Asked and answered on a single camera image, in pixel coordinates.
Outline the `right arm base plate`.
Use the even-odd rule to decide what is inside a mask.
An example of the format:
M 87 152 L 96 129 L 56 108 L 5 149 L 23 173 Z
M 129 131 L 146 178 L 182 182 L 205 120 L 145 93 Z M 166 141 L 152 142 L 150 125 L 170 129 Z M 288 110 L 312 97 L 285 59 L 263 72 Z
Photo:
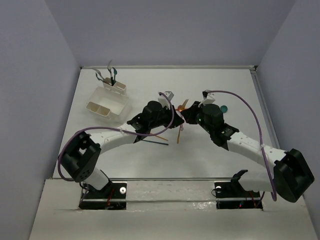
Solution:
M 211 194 L 218 210 L 263 209 L 260 193 L 246 191 L 237 182 L 215 182 Z

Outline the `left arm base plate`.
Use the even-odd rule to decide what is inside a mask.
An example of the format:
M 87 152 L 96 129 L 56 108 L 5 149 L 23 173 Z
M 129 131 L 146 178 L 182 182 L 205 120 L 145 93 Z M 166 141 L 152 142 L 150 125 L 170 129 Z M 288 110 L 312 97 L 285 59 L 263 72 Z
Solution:
M 114 181 L 111 188 L 96 190 L 83 183 L 78 207 L 81 210 L 125 210 L 127 208 L 127 182 Z

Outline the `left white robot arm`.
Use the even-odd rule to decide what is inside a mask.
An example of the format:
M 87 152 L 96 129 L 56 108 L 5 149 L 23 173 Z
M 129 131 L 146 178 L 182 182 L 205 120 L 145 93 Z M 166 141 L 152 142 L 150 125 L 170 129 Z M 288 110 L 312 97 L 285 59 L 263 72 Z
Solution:
M 59 154 L 57 168 L 65 169 L 74 182 L 86 184 L 89 192 L 107 198 L 113 190 L 113 184 L 96 167 L 100 155 L 122 145 L 135 144 L 150 136 L 152 129 L 172 129 L 183 123 L 184 120 L 173 106 L 149 101 L 141 113 L 120 127 L 105 127 L 101 132 L 92 134 L 86 130 L 78 131 Z

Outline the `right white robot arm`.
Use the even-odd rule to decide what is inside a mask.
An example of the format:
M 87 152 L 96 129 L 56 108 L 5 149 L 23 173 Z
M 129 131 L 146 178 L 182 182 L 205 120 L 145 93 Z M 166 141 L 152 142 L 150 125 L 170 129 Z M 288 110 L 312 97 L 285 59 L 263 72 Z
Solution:
M 265 167 L 266 182 L 253 177 L 237 176 L 230 183 L 230 190 L 235 196 L 242 196 L 247 191 L 270 192 L 275 200 L 280 196 L 295 203 L 315 181 L 303 154 L 297 149 L 285 151 L 256 141 L 237 128 L 225 123 L 224 116 L 216 104 L 195 102 L 191 107 L 181 110 L 185 122 L 201 126 L 212 142 L 227 151 L 237 153 Z

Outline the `pink handled silver fork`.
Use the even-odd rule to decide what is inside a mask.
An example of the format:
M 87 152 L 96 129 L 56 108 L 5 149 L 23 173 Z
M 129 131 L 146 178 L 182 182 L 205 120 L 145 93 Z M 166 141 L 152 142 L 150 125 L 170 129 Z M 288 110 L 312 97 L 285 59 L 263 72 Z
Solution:
M 108 62 L 107 64 L 107 69 L 108 69 L 108 72 L 110 74 L 110 79 L 112 80 L 113 79 L 113 73 L 112 73 L 112 59 Z

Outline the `teal fork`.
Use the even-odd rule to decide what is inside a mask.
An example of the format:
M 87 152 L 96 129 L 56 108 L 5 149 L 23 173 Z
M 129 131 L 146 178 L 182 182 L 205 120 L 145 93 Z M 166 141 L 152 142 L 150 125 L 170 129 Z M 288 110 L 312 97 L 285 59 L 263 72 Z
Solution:
M 112 67 L 112 70 L 113 70 L 113 77 L 112 77 L 112 86 L 114 86 L 116 84 L 116 76 L 118 74 L 118 71 L 115 67 Z
M 95 73 L 95 76 L 99 81 L 103 82 L 104 84 L 108 84 L 107 81 L 105 79 L 102 79 L 97 73 Z

